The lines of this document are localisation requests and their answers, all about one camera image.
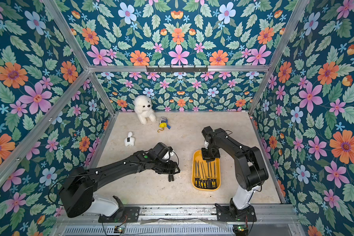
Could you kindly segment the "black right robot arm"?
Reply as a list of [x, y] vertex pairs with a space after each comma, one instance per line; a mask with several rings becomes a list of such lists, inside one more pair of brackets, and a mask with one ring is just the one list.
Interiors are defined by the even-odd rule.
[[255, 220], [255, 211], [250, 200], [255, 192], [262, 191], [262, 186], [268, 179], [262, 152], [257, 147], [239, 143], [222, 128], [214, 130], [207, 126], [203, 128], [202, 135], [205, 139], [205, 146], [201, 149], [203, 161], [208, 164], [214, 163], [220, 158], [220, 149], [234, 160], [238, 188], [234, 197], [230, 199], [229, 215], [235, 221], [245, 218]]

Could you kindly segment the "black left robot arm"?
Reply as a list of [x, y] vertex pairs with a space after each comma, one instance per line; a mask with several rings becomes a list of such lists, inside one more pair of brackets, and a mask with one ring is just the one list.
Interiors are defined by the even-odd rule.
[[73, 169], [59, 190], [59, 198], [67, 216], [75, 218], [86, 212], [114, 216], [123, 205], [119, 198], [102, 197], [96, 191], [123, 177], [146, 170], [168, 175], [171, 179], [181, 172], [179, 162], [171, 160], [173, 155], [175, 152], [172, 147], [159, 142], [149, 150], [137, 151], [112, 164], [91, 169]]

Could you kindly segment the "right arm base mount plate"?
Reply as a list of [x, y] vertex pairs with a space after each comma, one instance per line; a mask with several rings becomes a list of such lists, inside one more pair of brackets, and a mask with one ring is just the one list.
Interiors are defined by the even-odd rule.
[[224, 206], [215, 204], [217, 220], [222, 222], [256, 222], [257, 217], [252, 205], [237, 209], [234, 204]]

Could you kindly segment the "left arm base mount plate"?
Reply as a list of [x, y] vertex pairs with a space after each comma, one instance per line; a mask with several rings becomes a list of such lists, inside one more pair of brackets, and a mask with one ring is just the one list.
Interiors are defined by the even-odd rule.
[[124, 206], [120, 207], [112, 216], [101, 215], [98, 219], [99, 223], [134, 223], [138, 221], [140, 215], [140, 207]]

